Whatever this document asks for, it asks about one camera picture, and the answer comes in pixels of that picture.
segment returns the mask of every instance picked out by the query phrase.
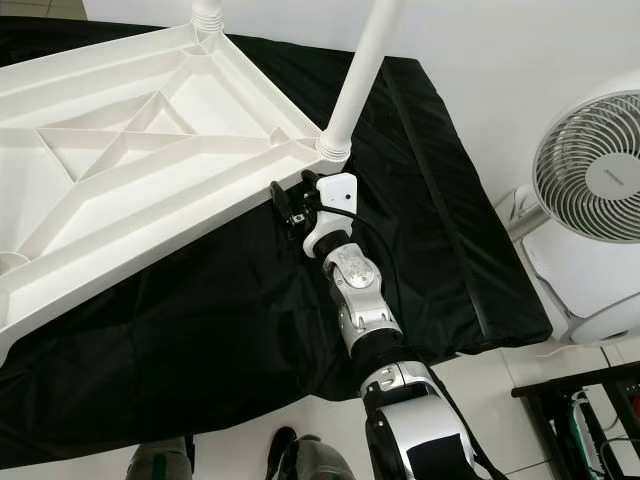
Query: floor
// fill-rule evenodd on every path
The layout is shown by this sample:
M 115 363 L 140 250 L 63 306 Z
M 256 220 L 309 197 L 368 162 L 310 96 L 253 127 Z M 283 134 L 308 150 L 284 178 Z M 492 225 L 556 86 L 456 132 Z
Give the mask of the floor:
M 487 455 L 511 480 L 553 480 L 554 476 L 553 465 L 547 461 L 523 405 L 511 398 L 510 390 L 607 366 L 598 348 L 560 348 L 561 345 L 546 342 L 499 349 L 436 367 Z M 612 365 L 640 361 L 640 339 L 608 346 L 605 352 Z M 612 424 L 616 417 L 604 391 L 591 389 L 588 395 L 602 425 Z M 320 435 L 345 456 L 357 478 L 370 479 L 364 418 L 359 400 L 331 403 L 308 397 L 229 430 L 198 435 L 194 479 L 263 478 L 271 435 L 283 425 L 300 433 Z M 619 423 L 608 435 L 625 436 Z M 625 473 L 640 475 L 640 462 L 633 449 L 624 443 L 614 445 Z M 0 471 L 0 480 L 124 478 L 133 450 L 130 447 L 71 461 L 4 470 Z
M 82 0 L 0 0 L 0 15 L 87 19 Z

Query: white fan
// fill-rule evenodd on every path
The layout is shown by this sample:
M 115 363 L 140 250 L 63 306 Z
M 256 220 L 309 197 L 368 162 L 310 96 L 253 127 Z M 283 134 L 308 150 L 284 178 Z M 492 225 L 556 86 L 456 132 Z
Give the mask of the white fan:
M 497 207 L 565 343 L 640 335 L 640 92 L 599 96 L 545 135 Z

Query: white robot part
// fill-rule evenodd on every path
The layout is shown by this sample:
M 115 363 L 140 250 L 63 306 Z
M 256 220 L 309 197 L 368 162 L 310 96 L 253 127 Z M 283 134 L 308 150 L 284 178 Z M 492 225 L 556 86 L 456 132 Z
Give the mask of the white robot part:
M 325 207 L 338 208 L 350 213 L 356 213 L 358 204 L 358 183 L 356 177 L 350 173 L 340 173 L 322 177 L 316 183 L 316 189 L 320 193 L 320 202 Z M 315 244 L 325 235 L 344 230 L 351 235 L 352 220 L 344 215 L 336 213 L 318 212 L 316 225 L 311 233 L 304 239 L 302 248 L 310 258 L 316 258 L 313 252 Z

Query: robotic arm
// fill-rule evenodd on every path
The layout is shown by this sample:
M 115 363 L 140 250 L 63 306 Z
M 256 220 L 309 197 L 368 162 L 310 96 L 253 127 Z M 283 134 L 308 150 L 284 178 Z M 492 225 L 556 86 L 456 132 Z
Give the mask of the robotic arm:
M 477 479 L 464 423 L 405 344 L 382 296 L 380 270 L 350 238 L 356 178 L 348 173 L 318 177 L 305 171 L 303 179 L 313 187 L 305 194 L 304 213 L 291 212 L 275 182 L 271 194 L 292 228 L 312 223 L 317 212 L 303 249 L 322 262 L 338 308 L 342 338 L 361 382 L 376 479 Z

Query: black cloth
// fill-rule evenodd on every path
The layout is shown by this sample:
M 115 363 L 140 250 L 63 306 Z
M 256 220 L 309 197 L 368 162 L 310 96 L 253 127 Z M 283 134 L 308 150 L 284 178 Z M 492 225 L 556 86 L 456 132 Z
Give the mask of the black cloth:
M 152 29 L 0 17 L 0 60 Z M 231 38 L 327 125 L 351 53 Z M 359 213 L 395 254 L 399 320 L 422 360 L 548 337 L 539 300 L 416 60 L 384 61 L 346 171 L 358 177 Z M 354 238 L 380 266 L 397 313 L 384 249 L 357 223 Z M 222 429 L 310 394 L 353 398 L 357 387 L 320 266 L 265 203 L 18 341 L 0 368 L 0 467 Z

